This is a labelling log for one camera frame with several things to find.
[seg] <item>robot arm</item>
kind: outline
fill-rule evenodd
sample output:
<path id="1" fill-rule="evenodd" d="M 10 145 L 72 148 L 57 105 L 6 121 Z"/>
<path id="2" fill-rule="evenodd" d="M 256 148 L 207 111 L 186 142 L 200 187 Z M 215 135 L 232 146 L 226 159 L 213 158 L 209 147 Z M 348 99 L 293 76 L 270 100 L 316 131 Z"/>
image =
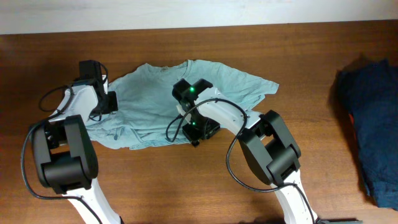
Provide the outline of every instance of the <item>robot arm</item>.
<path id="1" fill-rule="evenodd" d="M 194 85 L 180 80 L 174 85 L 173 96 L 180 103 L 177 109 L 181 115 L 211 98 L 227 100 L 227 97 L 206 80 L 199 80 Z M 245 112 L 248 121 L 244 131 L 238 136 L 238 141 L 250 169 L 257 178 L 272 188 L 294 183 L 304 193 L 298 161 L 301 152 L 282 118 L 274 111 L 266 114 L 251 110 Z M 188 124 L 183 127 L 183 133 L 194 146 L 199 144 L 199 139 L 212 137 L 220 125 L 237 134 L 244 124 L 242 112 L 222 101 L 210 101 L 200 105 L 186 120 Z M 261 139 L 271 135 L 274 139 L 264 146 Z M 307 207 L 295 187 L 284 187 L 275 193 L 287 224 L 313 223 L 308 211 L 311 208 Z M 312 214 L 316 220 L 317 214 L 314 211 Z"/>
<path id="2" fill-rule="evenodd" d="M 98 161 L 85 128 L 91 114 L 118 110 L 115 92 L 108 92 L 107 77 L 101 64 L 80 62 L 80 78 L 65 91 L 54 114 L 66 110 L 41 125 L 33 133 L 32 150 L 40 183 L 56 194 L 81 197 L 102 223 L 123 223 L 106 200 L 98 184 Z M 69 151 L 53 150 L 69 145 Z M 86 223 L 98 223 L 96 217 L 79 201 L 69 199 Z"/>

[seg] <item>blue fabric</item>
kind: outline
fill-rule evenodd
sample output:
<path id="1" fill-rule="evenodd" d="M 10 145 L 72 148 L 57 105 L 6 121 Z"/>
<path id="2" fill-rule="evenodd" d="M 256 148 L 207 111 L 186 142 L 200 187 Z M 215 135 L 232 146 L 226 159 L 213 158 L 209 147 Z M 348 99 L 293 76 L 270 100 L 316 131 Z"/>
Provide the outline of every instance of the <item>blue fabric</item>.
<path id="1" fill-rule="evenodd" d="M 181 78 L 192 84 L 204 78 L 248 109 L 260 103 L 265 94 L 276 93 L 279 86 L 222 63 L 204 60 L 188 60 L 170 68 L 145 64 L 109 85 L 109 91 L 116 92 L 119 110 L 103 116 L 100 122 L 87 123 L 90 139 L 111 149 L 172 144 L 165 139 L 165 129 L 178 115 L 175 107 L 178 102 L 172 96 L 172 89 Z M 170 134 L 175 133 L 177 123 L 170 127 Z M 188 140 L 181 131 L 174 144 L 182 143 Z"/>
<path id="2" fill-rule="evenodd" d="M 398 210 L 398 68 L 387 60 L 338 77 L 338 95 L 353 115 L 368 195 Z"/>

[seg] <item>black bracket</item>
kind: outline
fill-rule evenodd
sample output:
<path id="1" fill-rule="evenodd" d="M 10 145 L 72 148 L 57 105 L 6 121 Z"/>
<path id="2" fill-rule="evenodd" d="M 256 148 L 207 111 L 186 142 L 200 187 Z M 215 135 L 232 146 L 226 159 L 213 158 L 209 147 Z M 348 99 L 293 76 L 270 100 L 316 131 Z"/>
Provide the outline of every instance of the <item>black bracket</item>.
<path id="1" fill-rule="evenodd" d="M 75 80 L 73 86 L 91 85 L 97 94 L 98 104 L 91 113 L 108 114 L 117 111 L 116 92 L 109 91 L 108 94 L 105 93 L 101 64 L 95 60 L 81 61 L 79 62 L 79 71 L 80 76 Z"/>
<path id="2" fill-rule="evenodd" d="M 32 140 L 37 175 L 44 187 L 53 188 L 56 194 L 91 188 L 91 180 L 98 175 L 98 161 L 80 115 L 46 122 Z M 52 152 L 62 144 L 68 144 L 69 151 Z"/>
<path id="3" fill-rule="evenodd" d="M 173 87 L 173 96 L 181 104 L 184 111 L 188 111 L 195 106 L 198 95 L 207 88 L 213 87 L 210 82 L 201 79 L 191 85 L 186 80 L 181 79 Z M 190 123 L 182 127 L 182 133 L 193 146 L 199 145 L 200 139 L 209 139 L 220 130 L 220 124 L 216 121 L 202 116 L 198 110 L 191 112 Z"/>
<path id="4" fill-rule="evenodd" d="M 282 185 L 284 179 L 300 168 L 300 148 L 283 119 L 270 110 L 260 122 L 244 129 L 238 137 L 248 166 L 263 183 Z M 264 147 L 263 136 L 274 138 Z"/>

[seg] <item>wood grain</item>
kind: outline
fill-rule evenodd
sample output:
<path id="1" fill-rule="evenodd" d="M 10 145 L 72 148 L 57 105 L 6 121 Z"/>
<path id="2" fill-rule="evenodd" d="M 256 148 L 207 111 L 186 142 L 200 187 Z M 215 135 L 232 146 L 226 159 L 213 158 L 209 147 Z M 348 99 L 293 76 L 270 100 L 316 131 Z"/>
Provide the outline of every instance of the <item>wood grain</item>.
<path id="1" fill-rule="evenodd" d="M 398 213 L 365 196 L 352 128 L 336 104 L 339 69 L 361 54 L 398 64 L 398 21 L 286 24 L 200 29 L 122 30 L 0 36 L 0 209 L 2 223 L 82 223 L 68 202 L 31 197 L 19 167 L 28 125 L 49 114 L 37 109 L 49 89 L 78 76 L 78 62 L 94 59 L 115 80 L 143 63 L 172 66 L 186 59 L 222 62 L 280 83 L 255 110 L 277 111 L 302 150 L 302 182 L 322 218 L 397 223 Z M 51 97 L 48 106 L 57 106 Z M 283 217 L 274 194 L 250 192 L 228 175 L 224 157 L 232 135 L 221 131 L 191 145 L 112 150 L 94 142 L 99 182 L 126 223 L 251 223 Z M 262 187 L 241 150 L 235 173 Z M 44 189 L 26 166 L 32 186 Z"/>

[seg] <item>white wall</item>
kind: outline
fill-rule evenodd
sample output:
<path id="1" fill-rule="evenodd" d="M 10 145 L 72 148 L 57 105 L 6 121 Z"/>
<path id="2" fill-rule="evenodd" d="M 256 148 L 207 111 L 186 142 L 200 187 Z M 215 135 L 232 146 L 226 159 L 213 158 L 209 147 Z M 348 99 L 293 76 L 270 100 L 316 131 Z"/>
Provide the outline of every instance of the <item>white wall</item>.
<path id="1" fill-rule="evenodd" d="M 398 19 L 397 0 L 1 0 L 0 34 Z"/>

